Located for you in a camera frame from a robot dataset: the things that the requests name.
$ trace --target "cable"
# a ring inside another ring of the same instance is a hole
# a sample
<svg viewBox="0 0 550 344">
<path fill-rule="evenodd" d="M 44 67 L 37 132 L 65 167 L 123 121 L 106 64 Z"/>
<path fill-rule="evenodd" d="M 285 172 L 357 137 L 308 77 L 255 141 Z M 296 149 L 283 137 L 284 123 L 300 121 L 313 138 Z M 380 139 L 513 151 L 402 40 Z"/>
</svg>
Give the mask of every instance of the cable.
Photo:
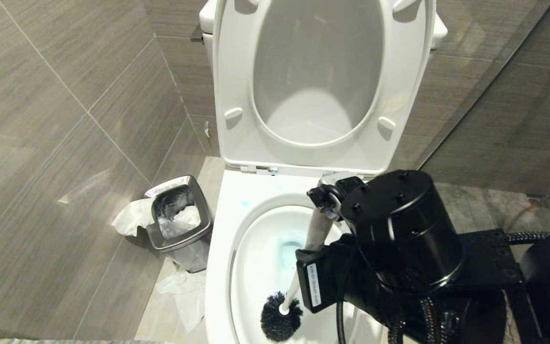
<svg viewBox="0 0 550 344">
<path fill-rule="evenodd" d="M 434 309 L 434 302 L 431 298 L 421 299 L 423 318 L 426 324 L 426 336 L 428 337 L 428 344 L 436 344 L 440 338 L 438 331 L 438 320 L 436 318 L 436 311 Z"/>
<path fill-rule="evenodd" d="M 341 192 L 334 185 L 322 184 L 319 187 L 321 187 L 321 189 L 325 192 L 333 194 L 339 202 L 343 202 L 343 200 L 345 199 Z"/>
<path fill-rule="evenodd" d="M 347 287 L 347 279 L 349 279 L 349 270 L 351 269 L 351 264 L 356 257 L 356 246 L 351 248 L 351 253 L 349 258 L 345 263 L 345 272 L 343 273 L 343 283 L 338 286 L 338 297 L 337 297 L 337 336 L 338 344 L 345 344 L 345 329 L 343 328 L 345 324 L 343 323 L 343 298 L 345 298 L 345 288 Z"/>
<path fill-rule="evenodd" d="M 405 326 L 406 322 L 400 320 L 391 327 L 388 331 L 388 344 L 402 344 L 402 334 L 404 333 Z"/>
<path fill-rule="evenodd" d="M 533 244 L 550 237 L 549 232 L 505 233 L 509 245 Z"/>
</svg>

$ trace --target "tile grout line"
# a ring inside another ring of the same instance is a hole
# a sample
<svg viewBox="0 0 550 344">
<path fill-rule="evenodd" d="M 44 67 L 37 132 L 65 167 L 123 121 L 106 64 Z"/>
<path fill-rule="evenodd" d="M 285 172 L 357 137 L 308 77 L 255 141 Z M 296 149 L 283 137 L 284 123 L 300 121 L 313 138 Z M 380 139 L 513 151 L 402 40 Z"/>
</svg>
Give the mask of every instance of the tile grout line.
<svg viewBox="0 0 550 344">
<path fill-rule="evenodd" d="M 57 143 L 55 145 L 55 147 L 52 149 L 52 151 L 50 151 L 48 153 L 48 155 L 44 158 L 44 160 L 39 164 L 39 166 L 37 166 L 35 168 L 35 171 L 38 171 L 39 169 L 41 169 L 43 166 L 46 165 L 46 163 L 48 163 L 48 160 L 50 159 L 50 157 L 54 154 L 54 152 L 56 150 L 58 150 L 58 148 L 65 142 L 65 140 L 67 139 L 67 137 L 69 137 L 69 135 L 72 133 L 72 131 L 75 130 L 76 127 L 78 127 L 78 125 L 82 122 L 82 120 L 86 117 L 87 113 L 84 113 L 82 116 L 80 116 L 80 119 L 78 120 L 78 122 L 76 122 L 76 124 L 74 124 L 74 126 L 71 128 L 71 130 L 69 130 L 64 136 L 63 136 L 63 139 Z M 26 183 L 24 183 L 24 185 L 22 186 L 22 188 L 20 189 L 20 191 L 18 191 L 17 195 L 14 196 L 14 198 L 12 199 L 11 202 L 9 202 L 9 204 L 7 205 L 6 209 L 4 209 L 4 211 L 2 211 L 0 214 L 0 221 L 2 220 L 2 218 L 4 218 L 4 215 L 7 214 L 7 211 L 11 208 L 11 205 L 14 204 L 14 201 L 17 199 L 17 197 L 20 197 L 20 195 L 24 192 L 24 190 L 27 189 L 27 187 L 29 187 L 29 184 L 36 178 L 36 173 L 33 173 L 26 181 Z"/>
<path fill-rule="evenodd" d="M 90 119 L 93 120 L 93 122 L 96 124 L 96 126 L 99 127 L 99 129 L 101 129 L 101 131 L 105 134 L 105 136 L 107 136 L 107 138 L 109 139 L 109 141 L 111 141 L 111 143 L 113 143 L 113 145 L 118 148 L 118 151 L 120 151 L 120 153 L 122 153 L 122 155 L 124 155 L 124 157 L 127 159 L 127 161 L 129 163 L 131 163 L 131 165 L 133 167 L 135 167 L 135 170 L 137 170 L 137 172 L 139 172 L 139 174 L 146 180 L 146 182 L 150 182 L 148 180 L 148 178 L 146 178 L 146 176 L 143 174 L 143 172 L 137 167 L 137 165 L 135 165 L 135 163 L 133 163 L 133 161 L 131 160 L 131 158 L 128 157 L 128 155 L 126 153 L 124 153 L 124 151 L 122 150 L 122 148 L 120 148 L 120 146 L 118 146 L 118 144 L 114 141 L 114 139 L 112 139 L 112 137 L 107 133 L 107 131 L 105 131 L 105 129 L 103 127 L 101 127 L 101 124 L 99 124 L 99 122 L 96 121 L 96 119 L 89 113 L 87 112 L 88 116 L 90 117 Z"/>
<path fill-rule="evenodd" d="M 181 129 L 183 129 L 184 124 L 186 124 L 187 120 L 188 120 L 188 118 L 185 118 L 184 121 L 181 123 L 180 129 L 177 131 L 177 134 L 175 134 L 175 137 L 173 138 L 173 142 L 171 143 L 171 145 L 169 146 L 169 149 L 167 150 L 167 154 L 165 154 L 164 158 L 162 158 L 161 165 L 159 166 L 159 169 L 157 170 L 157 172 L 154 174 L 154 179 L 153 179 L 153 181 L 151 181 L 150 187 L 154 186 L 154 182 L 157 180 L 157 177 L 159 176 L 159 172 L 160 172 L 162 166 L 164 165 L 164 162 L 166 161 L 167 157 L 169 156 L 169 153 L 173 149 L 173 145 L 177 141 L 177 137 L 179 137 L 179 135 L 181 133 Z"/>
<path fill-rule="evenodd" d="M 513 65 L 521 65 L 521 66 L 524 66 L 524 67 L 536 67 L 536 68 L 541 68 L 541 69 L 550 69 L 550 66 L 549 65 L 542 65 L 542 64 L 535 64 L 535 63 L 515 63 L 513 62 L 512 63 Z"/>
<path fill-rule="evenodd" d="M 120 74 L 118 74 L 118 76 L 116 76 L 116 79 L 114 79 L 114 81 L 112 81 L 112 83 L 109 84 L 109 86 L 108 86 L 107 88 L 105 88 L 105 91 L 103 91 L 103 93 L 101 93 L 101 95 L 99 96 L 99 98 L 97 98 L 97 99 L 94 101 L 94 103 L 93 103 L 92 105 L 90 105 L 90 107 L 89 107 L 89 109 L 88 109 L 89 112 L 93 109 L 93 107 L 95 107 L 95 105 L 99 102 L 99 100 L 101 100 L 101 98 L 103 98 L 103 96 L 105 96 L 105 94 L 106 94 L 106 93 L 109 91 L 109 89 L 116 83 L 116 81 L 118 81 L 118 79 L 120 79 L 120 77 L 122 76 L 122 74 L 124 74 L 124 73 L 131 67 L 131 65 L 133 64 L 133 62 L 135 62 L 135 60 L 137 59 L 137 57 L 139 57 L 139 55 L 141 55 L 141 54 L 144 52 L 144 50 L 146 50 L 146 48 L 147 48 L 148 46 L 150 46 L 151 42 L 154 41 L 154 39 L 155 39 L 155 37 L 152 37 L 152 38 L 150 39 L 150 42 L 148 42 L 148 44 L 146 44 L 146 46 L 144 46 L 144 47 L 139 51 L 139 53 L 136 54 L 135 57 L 133 57 L 133 59 L 131 60 L 131 62 L 129 62 L 129 63 L 127 64 L 127 66 L 122 70 L 122 72 L 120 72 Z"/>
<path fill-rule="evenodd" d="M 454 57 L 459 59 L 479 60 L 479 61 L 485 61 L 485 62 L 496 62 L 496 57 L 494 57 L 493 59 L 490 59 L 488 57 L 457 56 L 457 55 L 449 55 L 446 53 L 439 54 L 438 49 L 436 49 L 435 52 L 430 52 L 430 55 L 440 56 L 440 57 Z"/>
<path fill-rule="evenodd" d="M 46 57 L 44 57 L 42 55 L 42 53 L 39 51 L 39 49 L 37 49 L 37 47 L 35 46 L 35 44 L 33 44 L 33 41 L 31 41 L 31 39 L 29 39 L 28 35 L 24 32 L 24 30 L 22 30 L 22 28 L 20 27 L 20 25 L 18 24 L 18 22 L 14 19 L 14 17 L 11 15 L 10 11 L 8 11 L 8 9 L 6 8 L 6 6 L 1 2 L 0 0 L 0 6 L 4 9 L 4 11 L 6 11 L 8 17 L 11 19 L 11 21 L 14 23 L 14 25 L 18 28 L 18 30 L 20 31 L 20 33 L 22 33 L 22 35 L 24 36 L 25 39 L 27 39 L 27 41 L 29 42 L 29 44 L 31 44 L 31 46 L 33 47 L 33 49 L 35 50 L 35 52 L 37 52 L 37 54 L 39 55 L 39 57 L 41 57 L 41 59 L 44 61 L 44 63 L 46 63 L 46 65 L 48 66 L 48 68 L 50 68 L 50 70 L 54 73 L 54 75 L 57 77 L 57 79 L 59 79 L 59 81 L 63 84 L 63 86 L 65 87 L 65 89 L 67 89 L 67 91 L 74 97 L 74 99 L 78 102 L 78 104 L 82 107 L 82 109 L 85 111 L 85 112 L 88 112 L 88 110 L 86 109 L 86 107 L 82 104 L 82 102 L 80 102 L 80 100 L 76 97 L 76 95 L 72 92 L 72 90 L 70 90 L 70 88 L 67 86 L 67 84 L 65 84 L 65 81 L 63 81 L 63 79 L 61 79 L 61 77 L 59 76 L 59 74 L 54 70 L 54 68 L 52 67 L 52 65 L 50 65 L 50 63 L 48 63 L 48 60 L 46 60 Z"/>
<path fill-rule="evenodd" d="M 139 168 L 137 168 L 137 166 L 131 161 L 131 159 L 127 156 L 126 153 L 124 153 L 124 151 L 122 151 L 122 149 L 118 146 L 118 144 L 116 144 L 116 142 L 114 142 L 114 140 L 107 134 L 107 132 L 105 132 L 105 130 L 103 129 L 103 127 L 100 126 L 100 124 L 95 120 L 95 118 L 90 114 L 90 112 L 86 109 L 86 107 L 82 104 L 82 102 L 80 102 L 80 100 L 76 97 L 76 95 L 72 92 L 72 90 L 67 86 L 67 84 L 65 84 L 65 81 L 63 81 L 63 79 L 61 79 L 61 76 L 59 76 L 59 74 L 54 70 L 54 68 L 52 67 L 52 65 L 50 65 L 50 63 L 48 63 L 48 61 L 46 60 L 46 58 L 42 55 L 42 53 L 40 53 L 39 49 L 37 49 L 37 47 L 35 46 L 35 44 L 33 44 L 33 41 L 31 41 L 31 39 L 29 39 L 28 35 L 24 32 L 24 30 L 22 30 L 22 28 L 20 27 L 20 25 L 18 24 L 18 22 L 14 19 L 14 17 L 11 15 L 10 11 L 8 11 L 8 9 L 6 8 L 6 6 L 4 6 L 4 4 L 1 2 L 0 0 L 0 6 L 4 9 L 4 11 L 6 11 L 8 17 L 11 19 L 11 21 L 14 23 L 14 25 L 18 28 L 18 30 L 20 31 L 20 33 L 22 33 L 22 35 L 24 36 L 24 38 L 29 42 L 29 44 L 31 44 L 31 46 L 33 47 L 33 49 L 35 50 L 35 52 L 37 52 L 37 54 L 41 57 L 41 59 L 44 61 L 44 63 L 46 63 L 46 65 L 48 66 L 48 68 L 50 68 L 50 70 L 53 72 L 53 74 L 56 76 L 57 79 L 59 79 L 59 81 L 61 82 L 61 84 L 63 84 L 63 87 L 65 87 L 65 89 L 67 89 L 67 92 L 69 92 L 69 94 L 72 95 L 72 97 L 78 102 L 78 104 L 80 105 L 80 107 L 82 107 L 82 109 L 88 114 L 88 116 L 90 117 L 90 119 L 92 119 L 96 124 L 97 126 L 99 127 L 99 129 L 101 129 L 101 131 L 103 131 L 103 133 L 105 133 L 105 135 L 107 136 L 107 138 L 114 144 L 114 146 L 116 146 L 116 148 L 118 148 L 118 150 L 122 153 L 122 155 L 124 155 L 124 157 L 127 159 L 127 161 L 129 161 L 131 163 L 131 165 L 133 167 L 135 167 L 135 170 L 137 170 L 137 172 L 139 172 L 139 174 L 141 174 L 141 176 L 146 179 L 146 181 L 149 183 L 150 181 L 146 178 L 146 176 L 144 176 L 144 174 L 141 172 L 141 170 L 139 170 Z"/>
<path fill-rule="evenodd" d="M 177 94 L 180 97 L 181 105 L 184 107 L 184 111 L 186 112 L 186 117 L 188 118 L 188 120 L 190 120 L 190 126 L 192 127 L 192 131 L 194 131 L 194 135 L 196 135 L 197 140 L 199 140 L 199 144 L 201 146 L 201 150 L 203 151 L 203 154 L 207 154 L 207 150 L 203 146 L 203 143 L 201 142 L 201 139 L 199 139 L 199 133 L 197 133 L 196 128 L 194 127 L 194 123 L 192 123 L 192 119 L 190 118 L 190 113 L 188 113 L 188 108 L 186 107 L 186 104 L 184 102 L 184 98 L 182 98 L 182 96 L 181 96 L 180 88 L 179 88 L 179 86 L 177 86 L 177 82 L 175 81 L 175 77 L 173 76 L 173 71 L 171 70 L 171 67 L 169 66 L 169 62 L 167 61 L 166 56 L 164 56 L 164 52 L 162 52 L 162 49 L 161 49 L 161 55 L 162 55 L 162 59 L 164 60 L 165 65 L 167 66 L 167 70 L 169 71 L 169 75 L 171 76 L 171 80 L 173 80 L 173 85 L 175 85 L 175 89 L 177 90 Z"/>
<path fill-rule="evenodd" d="M 90 298 L 90 301 L 88 302 L 88 305 L 86 306 L 86 310 L 84 314 L 82 315 L 82 318 L 80 319 L 80 322 L 78 324 L 78 328 L 76 328 L 76 332 L 74 332 L 74 336 L 72 339 L 75 339 L 78 335 L 78 331 L 80 330 L 80 327 L 82 326 L 82 323 L 84 322 L 84 319 L 86 317 L 86 314 L 88 314 L 88 310 L 90 309 L 90 305 L 92 305 L 92 301 L 95 299 L 95 296 L 97 292 L 99 291 L 99 288 L 101 287 L 101 283 L 103 283 L 103 280 L 105 279 L 105 274 L 107 274 L 107 271 L 109 270 L 109 267 L 112 265 L 114 258 L 116 257 L 116 254 L 118 253 L 118 250 L 120 249 L 120 246 L 122 245 L 122 240 L 124 240 L 124 237 L 120 238 L 120 242 L 118 243 L 118 247 L 116 247 L 116 251 L 114 251 L 114 254 L 112 255 L 111 259 L 109 260 L 109 263 L 107 264 L 107 268 L 105 268 L 105 271 L 103 272 L 103 276 L 101 276 L 101 279 L 99 280 L 99 284 L 96 285 L 95 292 L 92 294 L 92 297 Z"/>
<path fill-rule="evenodd" d="M 188 37 L 159 35 L 159 34 L 157 34 L 157 33 L 154 33 L 154 35 L 155 35 L 155 37 L 162 37 L 162 38 L 188 39 Z"/>
</svg>

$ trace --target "white toilet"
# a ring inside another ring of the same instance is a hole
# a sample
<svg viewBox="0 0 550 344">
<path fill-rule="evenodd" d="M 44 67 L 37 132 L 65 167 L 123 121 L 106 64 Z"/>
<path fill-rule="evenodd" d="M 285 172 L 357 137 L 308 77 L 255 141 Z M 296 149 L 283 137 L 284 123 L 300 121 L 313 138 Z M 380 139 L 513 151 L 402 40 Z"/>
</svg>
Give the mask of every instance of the white toilet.
<svg viewBox="0 0 550 344">
<path fill-rule="evenodd" d="M 435 6 L 218 0 L 201 11 L 227 163 L 207 264 L 210 343 L 268 342 L 260 311 L 290 284 L 312 209 L 306 192 L 321 176 L 387 169 L 428 61 Z M 329 240 L 346 230 L 333 229 Z M 288 342 L 337 342 L 334 311 L 304 311 Z"/>
</svg>

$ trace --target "trash can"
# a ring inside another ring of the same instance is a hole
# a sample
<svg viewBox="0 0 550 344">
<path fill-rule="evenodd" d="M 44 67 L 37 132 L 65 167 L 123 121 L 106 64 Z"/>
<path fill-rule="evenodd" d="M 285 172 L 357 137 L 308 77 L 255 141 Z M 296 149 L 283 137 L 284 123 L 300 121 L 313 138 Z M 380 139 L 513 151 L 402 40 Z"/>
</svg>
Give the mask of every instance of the trash can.
<svg viewBox="0 0 550 344">
<path fill-rule="evenodd" d="M 192 176 L 183 176 L 166 182 L 171 189 L 159 193 L 152 203 L 154 224 L 146 230 L 154 249 L 170 257 L 190 273 L 205 270 L 212 239 L 213 217 L 203 191 Z M 188 226 L 174 222 L 174 217 L 185 207 L 194 205 L 201 222 Z"/>
</svg>

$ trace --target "toilet brush head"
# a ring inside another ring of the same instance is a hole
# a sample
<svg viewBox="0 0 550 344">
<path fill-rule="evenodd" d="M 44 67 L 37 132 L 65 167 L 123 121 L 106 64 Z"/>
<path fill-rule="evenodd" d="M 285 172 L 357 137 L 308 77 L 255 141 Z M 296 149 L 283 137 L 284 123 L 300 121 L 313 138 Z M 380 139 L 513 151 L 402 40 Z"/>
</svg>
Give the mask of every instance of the toilet brush head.
<svg viewBox="0 0 550 344">
<path fill-rule="evenodd" d="M 292 337 L 294 332 L 301 327 L 303 310 L 299 307 L 299 301 L 294 299 L 290 304 L 288 314 L 282 315 L 279 311 L 279 305 L 285 299 L 286 297 L 281 291 L 269 296 L 262 308 L 262 315 L 260 315 L 262 332 L 264 332 L 267 338 L 275 342 L 283 342 Z"/>
</svg>

